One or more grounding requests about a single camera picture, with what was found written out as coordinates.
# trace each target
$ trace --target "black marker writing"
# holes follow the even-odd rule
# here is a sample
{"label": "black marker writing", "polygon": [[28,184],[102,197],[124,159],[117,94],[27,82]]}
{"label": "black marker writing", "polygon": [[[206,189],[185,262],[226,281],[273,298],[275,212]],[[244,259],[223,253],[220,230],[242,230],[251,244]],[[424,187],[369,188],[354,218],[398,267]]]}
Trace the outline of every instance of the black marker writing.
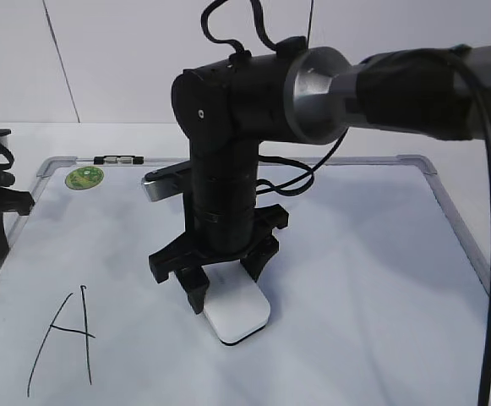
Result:
{"label": "black marker writing", "polygon": [[46,334],[44,335],[44,338],[42,339],[41,346],[39,347],[39,350],[36,353],[35,362],[33,363],[33,367],[31,368],[31,373],[29,375],[29,382],[27,383],[27,397],[30,396],[31,382],[33,381],[33,375],[35,374],[36,364],[38,363],[39,358],[41,357],[41,352],[42,352],[42,349],[44,348],[44,344],[46,343],[46,340],[48,339],[48,336],[50,335],[50,331],[53,328],[55,328],[56,330],[59,330],[61,332],[73,332],[73,333],[82,334],[82,335],[85,336],[85,356],[86,356],[86,359],[87,359],[87,373],[88,373],[90,385],[93,384],[93,382],[91,380],[90,344],[89,344],[89,339],[90,338],[95,338],[95,336],[92,335],[92,334],[90,334],[89,331],[88,331],[87,309],[86,309],[86,306],[85,306],[85,289],[87,289],[87,287],[85,285],[81,285],[80,286],[80,291],[82,293],[82,307],[83,307],[83,311],[84,311],[84,331],[82,332],[80,330],[74,330],[72,328],[64,328],[64,327],[60,327],[60,326],[56,326],[55,325],[55,322],[56,322],[57,317],[59,316],[59,313],[61,313],[61,310],[63,310],[63,307],[68,302],[68,300],[70,299],[70,297],[73,295],[72,293],[70,293],[65,298],[65,300],[61,303],[61,306],[59,306],[59,309],[57,310],[57,313],[53,317],[52,322],[50,323],[50,326],[46,330]]}

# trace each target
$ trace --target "green sticker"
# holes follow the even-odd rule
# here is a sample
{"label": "green sticker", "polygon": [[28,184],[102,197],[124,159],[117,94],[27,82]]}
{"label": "green sticker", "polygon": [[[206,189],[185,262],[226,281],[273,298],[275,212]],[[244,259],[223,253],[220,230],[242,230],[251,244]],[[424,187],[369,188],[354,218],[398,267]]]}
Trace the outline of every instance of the green sticker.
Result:
{"label": "green sticker", "polygon": [[104,173],[98,167],[79,167],[68,174],[65,184],[72,190],[94,188],[104,178]]}

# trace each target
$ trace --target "whiteboard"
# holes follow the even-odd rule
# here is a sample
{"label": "whiteboard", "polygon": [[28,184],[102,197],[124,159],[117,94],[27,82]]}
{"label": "whiteboard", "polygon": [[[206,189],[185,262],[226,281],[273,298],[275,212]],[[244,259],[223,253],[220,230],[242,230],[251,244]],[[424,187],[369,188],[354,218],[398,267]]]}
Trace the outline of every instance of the whiteboard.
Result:
{"label": "whiteboard", "polygon": [[[174,276],[151,276],[148,256],[183,231],[180,197],[151,203],[140,185],[154,168],[104,167],[101,184],[73,191],[74,168],[43,179],[0,270],[0,405],[476,402],[487,295],[418,167],[327,166],[305,195],[261,196],[290,225],[259,280],[270,321],[235,347],[192,312]],[[84,336],[52,329],[27,398],[70,293],[55,324],[84,329],[80,285],[93,384]]]}

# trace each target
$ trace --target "whiteboard frame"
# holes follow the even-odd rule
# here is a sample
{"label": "whiteboard frame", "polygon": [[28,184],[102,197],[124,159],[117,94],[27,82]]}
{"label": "whiteboard frame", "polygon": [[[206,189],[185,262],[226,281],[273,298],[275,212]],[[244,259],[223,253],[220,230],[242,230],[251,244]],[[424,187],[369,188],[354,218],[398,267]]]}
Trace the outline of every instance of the whiteboard frame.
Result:
{"label": "whiteboard frame", "polygon": [[[318,158],[294,158],[299,161],[305,162],[309,165],[314,165]],[[156,159],[145,158],[144,166],[146,167],[164,167],[175,163],[182,162],[178,159]],[[31,194],[35,203],[41,197],[48,181],[54,174],[54,172],[60,167],[72,167],[74,165],[93,165],[93,158],[78,158],[76,156],[53,156],[46,159],[40,169],[37,171],[35,181],[31,187]],[[124,163],[105,163],[105,167],[120,166],[120,167],[132,167],[132,164]],[[450,223],[457,239],[459,240],[461,247],[466,253],[466,257],[470,261],[472,268],[477,273],[484,290],[489,295],[489,282],[491,279],[489,264],[483,255],[482,251],[478,247],[476,240],[473,238],[471,232],[463,221],[456,206],[451,200],[448,192],[440,181],[440,177],[433,165],[433,163],[425,156],[421,155],[398,155],[398,156],[377,156],[377,157],[337,157],[331,158],[325,165],[341,166],[341,165],[389,165],[389,166],[414,166],[417,167],[427,180],[429,187],[434,193],[435,199],[438,201],[440,208],[445,214],[448,222]],[[28,217],[20,217],[14,220],[13,226],[8,230],[8,241],[10,246],[14,245],[14,242],[18,239],[24,225],[27,223]],[[6,261],[6,257],[0,260],[0,269],[3,263]]]}

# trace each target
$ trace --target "black cable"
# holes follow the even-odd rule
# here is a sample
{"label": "black cable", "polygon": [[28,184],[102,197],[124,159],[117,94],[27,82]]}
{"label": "black cable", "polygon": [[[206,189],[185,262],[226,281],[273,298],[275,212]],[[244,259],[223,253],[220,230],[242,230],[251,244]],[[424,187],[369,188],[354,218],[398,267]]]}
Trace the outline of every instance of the black cable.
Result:
{"label": "black cable", "polygon": [[[316,165],[314,165],[313,167],[309,167],[309,170],[305,170],[306,172],[295,177],[294,179],[292,180],[289,180],[288,182],[285,182],[284,184],[279,184],[277,186],[273,185],[270,181],[267,181],[265,179],[259,179],[259,181],[257,182],[258,185],[267,185],[269,186],[268,188],[266,189],[261,189],[261,190],[258,190],[256,192],[256,195],[264,195],[266,193],[269,193],[269,192],[276,192],[278,193],[279,195],[282,195],[282,193],[280,193],[281,189],[284,189],[284,188],[287,188],[288,186],[292,186],[293,184],[296,184],[302,180],[304,180],[307,176],[309,176],[311,179],[304,185],[302,186],[301,188],[297,188],[297,189],[292,189],[292,190],[286,190],[285,192],[287,193],[292,193],[294,191],[298,191],[299,190],[299,193],[296,193],[296,194],[292,194],[292,196],[296,196],[296,195],[300,195],[301,193],[305,192],[307,189],[309,189],[312,185],[313,185],[313,182],[314,182],[314,173],[316,171],[319,170],[319,168],[324,165],[326,163],[326,161],[328,161],[332,156],[333,154],[336,153],[336,151],[339,149],[339,147],[341,146],[343,140],[345,139],[346,137],[346,133],[348,132],[348,130],[346,130],[336,141],[336,143],[331,147],[331,149],[328,151],[328,153],[320,160],[316,163]],[[274,158],[273,156],[260,156],[260,161],[261,162],[267,162],[267,163],[273,163],[271,161],[268,161],[266,158]]]}
{"label": "black cable", "polygon": [[[471,93],[473,101],[476,103],[480,125],[488,158],[488,177],[489,177],[489,204],[491,211],[491,109],[483,95],[484,89],[477,76],[465,65],[461,58],[453,52],[441,51],[436,49],[423,49],[409,52],[402,52],[401,55],[411,54],[430,56],[441,59],[448,63],[463,79]],[[491,394],[491,280],[489,284],[489,304],[488,319],[486,328],[485,345],[483,350],[482,372],[480,376],[480,387],[478,390],[478,406],[489,405]]]}
{"label": "black cable", "polygon": [[271,51],[277,51],[276,44],[265,32],[264,10],[262,9],[262,3],[260,0],[251,0],[251,6],[253,7],[254,28],[256,29],[256,35]]}
{"label": "black cable", "polygon": [[[218,9],[221,5],[228,0],[215,0],[212,4],[205,8],[202,16],[200,17],[200,25],[205,37],[215,44],[228,44],[234,48],[236,53],[244,53],[245,48],[243,44],[238,40],[218,40],[210,32],[208,21],[211,13]],[[253,8],[254,28],[256,29],[256,35],[262,41],[262,43],[268,47],[271,51],[276,51],[276,44],[268,37],[265,32],[264,24],[264,10],[262,9],[262,3],[260,0],[250,0],[251,7]]]}
{"label": "black cable", "polygon": [[215,44],[228,44],[234,48],[236,53],[244,53],[245,48],[243,44],[238,40],[218,40],[210,32],[210,27],[208,26],[208,20],[210,19],[211,13],[218,9],[222,4],[226,3],[228,0],[215,0],[212,4],[205,8],[202,16],[200,17],[200,25],[202,26],[202,31],[205,37]]}
{"label": "black cable", "polygon": [[262,195],[264,193],[268,193],[268,192],[273,191],[273,192],[276,192],[278,195],[282,195],[282,196],[298,196],[301,193],[304,193],[305,191],[307,191],[311,186],[313,186],[314,171],[309,165],[307,165],[303,162],[296,161],[293,159],[288,159],[288,158],[282,158],[280,156],[262,156],[262,155],[259,156],[259,161],[264,162],[264,163],[275,163],[275,164],[279,164],[279,165],[287,165],[289,167],[297,167],[299,169],[303,169],[305,171],[305,174],[304,174],[305,176],[303,178],[306,178],[307,176],[309,176],[309,179],[302,186],[295,188],[295,189],[290,189],[290,190],[284,190],[283,188],[285,186],[274,185],[273,183],[271,183],[267,179],[259,179],[256,181],[257,186],[269,186],[269,188],[258,191],[256,193],[257,195]]}
{"label": "black cable", "polygon": [[307,27],[307,48],[309,48],[309,41],[311,39],[311,29],[313,28],[313,12],[314,12],[314,0],[311,0],[311,9],[309,10],[309,24]]}

